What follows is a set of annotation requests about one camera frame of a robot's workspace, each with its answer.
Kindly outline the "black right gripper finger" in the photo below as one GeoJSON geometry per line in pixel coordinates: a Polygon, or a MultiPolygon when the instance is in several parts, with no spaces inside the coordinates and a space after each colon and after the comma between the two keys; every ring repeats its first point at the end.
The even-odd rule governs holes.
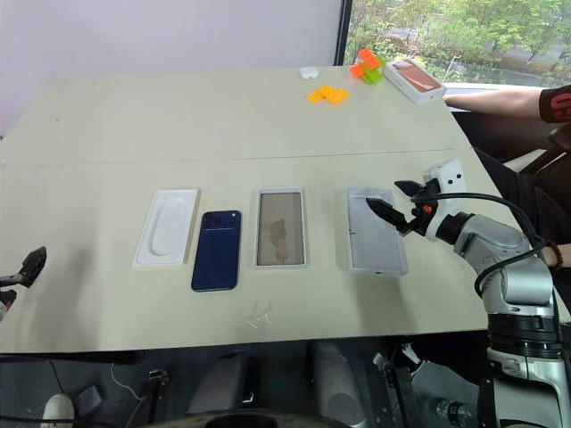
{"type": "Polygon", "coordinates": [[[404,214],[389,203],[377,198],[367,198],[366,203],[379,218],[394,226],[401,235],[407,235],[410,232],[410,225],[404,214]]]}
{"type": "Polygon", "coordinates": [[[412,180],[395,181],[394,185],[408,197],[413,197],[423,189],[423,186],[412,180]]]}

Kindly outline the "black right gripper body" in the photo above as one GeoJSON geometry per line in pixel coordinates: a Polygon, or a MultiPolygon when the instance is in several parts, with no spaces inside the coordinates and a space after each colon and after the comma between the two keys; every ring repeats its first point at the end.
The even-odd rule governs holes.
{"type": "Polygon", "coordinates": [[[435,196],[440,193],[441,188],[436,178],[429,179],[422,186],[423,189],[419,194],[410,197],[410,200],[414,203],[414,208],[411,210],[413,216],[411,223],[415,232],[426,236],[428,226],[436,214],[438,201],[427,200],[420,202],[419,199],[435,196]]]}

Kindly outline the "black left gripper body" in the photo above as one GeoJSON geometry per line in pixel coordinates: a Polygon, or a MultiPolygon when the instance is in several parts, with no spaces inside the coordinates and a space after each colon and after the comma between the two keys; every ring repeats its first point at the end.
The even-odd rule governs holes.
{"type": "Polygon", "coordinates": [[[0,319],[4,319],[12,304],[17,299],[17,292],[14,290],[7,290],[0,292],[0,319]]]}

